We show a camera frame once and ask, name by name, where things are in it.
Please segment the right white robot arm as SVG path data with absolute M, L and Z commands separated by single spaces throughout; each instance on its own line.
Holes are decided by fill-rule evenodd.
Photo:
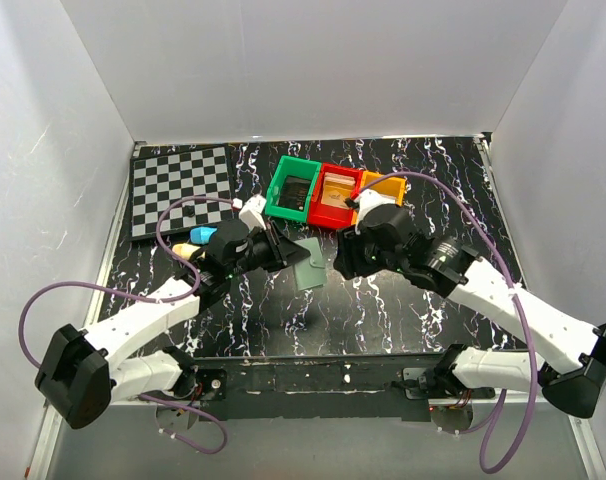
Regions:
M 494 351 L 454 344 L 407 381 L 407 389 L 432 397 L 483 388 L 533 391 L 566 414 L 593 416 L 606 386 L 606 323 L 595 326 L 552 307 L 452 237 L 424 235 L 388 197 L 366 191 L 351 204 L 357 221 L 339 231 L 334 261 L 345 279 L 383 270 L 399 274 L 481 314 L 527 346 Z

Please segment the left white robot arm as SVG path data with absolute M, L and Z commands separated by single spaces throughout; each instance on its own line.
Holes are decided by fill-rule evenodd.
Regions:
M 238 219 L 224 221 L 152 302 L 138 301 L 86 330 L 58 329 L 35 385 L 73 429 L 91 424 L 115 401 L 148 392 L 190 398 L 201 382 L 196 360 L 176 347 L 145 357 L 137 351 L 218 303 L 233 279 L 257 269 L 280 271 L 310 255 L 273 223 L 249 228 Z

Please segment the green card holder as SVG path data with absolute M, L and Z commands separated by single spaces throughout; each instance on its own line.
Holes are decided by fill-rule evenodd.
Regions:
M 309 256 L 293 265 L 296 288 L 299 291 L 323 287 L 327 282 L 326 262 L 319 240 L 315 237 L 296 240 Z

